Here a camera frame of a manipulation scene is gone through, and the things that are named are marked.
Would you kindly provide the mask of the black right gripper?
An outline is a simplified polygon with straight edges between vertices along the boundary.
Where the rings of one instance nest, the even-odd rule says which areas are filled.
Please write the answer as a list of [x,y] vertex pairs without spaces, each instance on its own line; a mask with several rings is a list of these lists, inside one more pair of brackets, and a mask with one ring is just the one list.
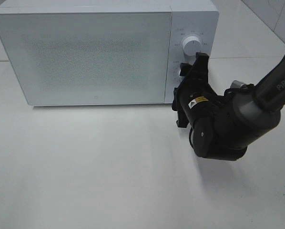
[[196,53],[193,65],[181,63],[184,76],[180,85],[174,89],[172,110],[177,112],[176,124],[179,128],[198,125],[213,128],[214,117],[219,111],[219,96],[208,82],[209,55]]

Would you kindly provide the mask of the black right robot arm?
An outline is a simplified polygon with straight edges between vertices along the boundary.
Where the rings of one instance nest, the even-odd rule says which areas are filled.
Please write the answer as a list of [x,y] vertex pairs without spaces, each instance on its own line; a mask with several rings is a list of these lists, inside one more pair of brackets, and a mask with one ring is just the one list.
[[247,147],[281,120],[285,105],[285,55],[259,83],[233,81],[223,95],[208,82],[206,53],[194,64],[182,63],[182,81],[174,89],[172,110],[179,128],[190,128],[189,143],[198,157],[236,161]]

